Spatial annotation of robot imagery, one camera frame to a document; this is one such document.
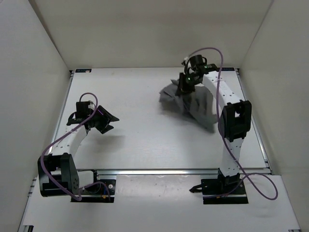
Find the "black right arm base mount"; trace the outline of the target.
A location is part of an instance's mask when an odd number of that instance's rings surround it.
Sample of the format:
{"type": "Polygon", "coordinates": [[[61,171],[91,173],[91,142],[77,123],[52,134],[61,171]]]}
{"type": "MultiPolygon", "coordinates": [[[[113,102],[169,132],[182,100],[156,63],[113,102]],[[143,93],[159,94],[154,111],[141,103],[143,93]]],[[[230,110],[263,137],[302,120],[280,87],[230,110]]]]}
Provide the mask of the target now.
{"type": "Polygon", "coordinates": [[[204,205],[249,203],[245,186],[239,181],[225,185],[219,178],[201,179],[201,183],[193,186],[189,191],[202,193],[204,205]]]}

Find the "grey pleated skirt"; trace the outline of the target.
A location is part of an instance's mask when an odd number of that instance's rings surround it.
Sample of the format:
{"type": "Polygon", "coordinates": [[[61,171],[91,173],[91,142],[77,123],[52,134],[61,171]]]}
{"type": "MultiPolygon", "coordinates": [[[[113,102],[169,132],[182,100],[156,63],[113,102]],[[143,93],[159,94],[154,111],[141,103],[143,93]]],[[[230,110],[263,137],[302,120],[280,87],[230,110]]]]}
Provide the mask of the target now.
{"type": "Polygon", "coordinates": [[[159,102],[163,108],[178,112],[186,119],[193,119],[207,132],[215,133],[217,116],[212,111],[213,95],[204,86],[195,87],[195,91],[181,96],[176,95],[179,80],[172,79],[171,83],[159,92],[159,102]]]}

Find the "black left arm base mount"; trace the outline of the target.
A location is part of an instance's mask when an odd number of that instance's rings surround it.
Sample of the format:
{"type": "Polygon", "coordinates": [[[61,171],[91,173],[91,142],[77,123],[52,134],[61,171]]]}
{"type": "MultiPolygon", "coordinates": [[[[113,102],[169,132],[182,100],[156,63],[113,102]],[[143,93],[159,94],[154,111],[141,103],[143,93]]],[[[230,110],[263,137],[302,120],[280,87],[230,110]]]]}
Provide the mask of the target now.
{"type": "Polygon", "coordinates": [[[97,170],[78,172],[82,199],[71,198],[72,203],[114,203],[116,176],[102,175],[97,170]]]}

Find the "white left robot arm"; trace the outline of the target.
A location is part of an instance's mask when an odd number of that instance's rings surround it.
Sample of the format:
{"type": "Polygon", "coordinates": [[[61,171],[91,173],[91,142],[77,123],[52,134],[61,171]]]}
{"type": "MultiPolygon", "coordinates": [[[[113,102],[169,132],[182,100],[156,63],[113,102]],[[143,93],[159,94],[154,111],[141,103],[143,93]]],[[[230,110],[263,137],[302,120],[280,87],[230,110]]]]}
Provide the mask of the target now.
{"type": "Polygon", "coordinates": [[[102,106],[90,101],[76,103],[66,124],[66,137],[53,145],[53,149],[38,159],[40,194],[43,197],[80,194],[80,180],[74,163],[77,150],[92,128],[101,134],[113,129],[112,122],[119,121],[102,106]]]}

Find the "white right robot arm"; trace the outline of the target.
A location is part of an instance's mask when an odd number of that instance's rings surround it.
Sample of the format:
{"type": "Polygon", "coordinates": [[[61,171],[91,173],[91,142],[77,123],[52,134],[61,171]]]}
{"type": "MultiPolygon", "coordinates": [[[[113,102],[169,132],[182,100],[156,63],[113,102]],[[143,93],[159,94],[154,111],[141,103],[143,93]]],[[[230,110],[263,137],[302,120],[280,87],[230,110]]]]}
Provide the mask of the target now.
{"type": "Polygon", "coordinates": [[[252,104],[244,101],[228,86],[219,69],[213,65],[196,69],[189,75],[180,73],[177,95],[192,93],[195,86],[202,84],[216,99],[218,131],[223,139],[223,157],[219,167],[216,187],[221,193],[228,193],[234,187],[231,178],[238,178],[240,150],[247,132],[251,128],[252,104]]]}

